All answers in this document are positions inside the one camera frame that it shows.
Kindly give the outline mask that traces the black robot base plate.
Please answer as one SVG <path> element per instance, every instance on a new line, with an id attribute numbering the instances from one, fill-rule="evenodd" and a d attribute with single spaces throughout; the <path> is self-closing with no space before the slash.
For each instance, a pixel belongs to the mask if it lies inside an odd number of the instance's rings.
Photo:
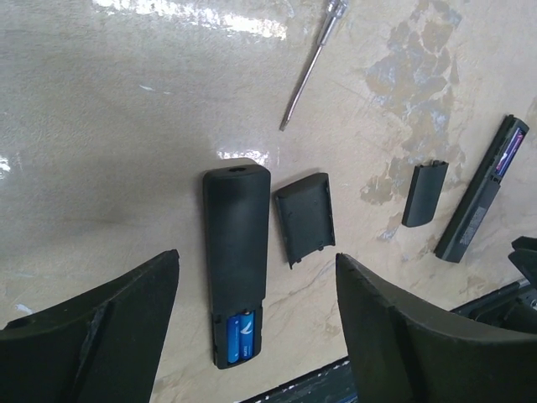
<path id="1" fill-rule="evenodd" d="M 271 390 L 244 400 L 251 403 L 357 402 L 348 357 L 338 359 Z"/>

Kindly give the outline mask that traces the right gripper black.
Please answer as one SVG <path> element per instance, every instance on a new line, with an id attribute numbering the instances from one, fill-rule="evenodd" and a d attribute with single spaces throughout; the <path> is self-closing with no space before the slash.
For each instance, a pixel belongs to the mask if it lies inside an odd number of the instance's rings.
<path id="1" fill-rule="evenodd" d="M 512 248 L 508 259 L 523 276 L 523 279 L 518 281 L 522 302 L 535 311 L 536 238 L 521 236 L 512 242 Z"/>

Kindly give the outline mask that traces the black battery cover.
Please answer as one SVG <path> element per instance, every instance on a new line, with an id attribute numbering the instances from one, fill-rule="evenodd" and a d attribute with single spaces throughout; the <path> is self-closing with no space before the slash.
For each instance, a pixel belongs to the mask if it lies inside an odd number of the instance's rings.
<path id="1" fill-rule="evenodd" d="M 420 227 L 433 219 L 448 166 L 449 164 L 442 160 L 432 160 L 428 165 L 415 166 L 402 217 L 405 227 Z"/>
<path id="2" fill-rule="evenodd" d="M 290 266 L 336 244 L 329 175 L 316 172 L 274 193 L 286 258 Z"/>

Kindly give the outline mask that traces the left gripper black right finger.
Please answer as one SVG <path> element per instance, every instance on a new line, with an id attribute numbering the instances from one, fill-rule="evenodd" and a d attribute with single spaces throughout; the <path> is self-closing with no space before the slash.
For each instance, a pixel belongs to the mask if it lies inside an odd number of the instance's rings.
<path id="1" fill-rule="evenodd" d="M 445 311 L 336 256 L 336 291 L 361 402 L 534 402 L 536 336 Z"/>

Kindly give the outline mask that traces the black remote control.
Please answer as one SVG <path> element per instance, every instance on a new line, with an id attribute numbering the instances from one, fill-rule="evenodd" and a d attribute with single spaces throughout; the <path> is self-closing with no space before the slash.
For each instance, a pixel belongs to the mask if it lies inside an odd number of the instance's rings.
<path id="1" fill-rule="evenodd" d="M 212 357 L 219 369 L 245 364 L 262 346 L 271 174 L 252 160 L 225 160 L 202 178 Z M 255 312 L 254 352 L 227 362 L 227 319 Z"/>
<path id="2" fill-rule="evenodd" d="M 437 258 L 451 263 L 461 262 L 501 187 L 501 182 L 505 175 L 500 177 L 495 174 L 495 170 L 517 128 L 524 130 L 526 135 L 529 131 L 529 126 L 514 115 L 508 115 L 503 119 L 482 162 L 435 247 L 435 256 Z"/>

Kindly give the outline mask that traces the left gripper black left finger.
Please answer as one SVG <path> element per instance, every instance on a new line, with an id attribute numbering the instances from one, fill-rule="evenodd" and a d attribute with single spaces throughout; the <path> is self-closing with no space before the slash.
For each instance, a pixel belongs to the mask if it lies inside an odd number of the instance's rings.
<path id="1" fill-rule="evenodd" d="M 1 331 L 3 402 L 148 402 L 179 284 L 172 249 Z"/>

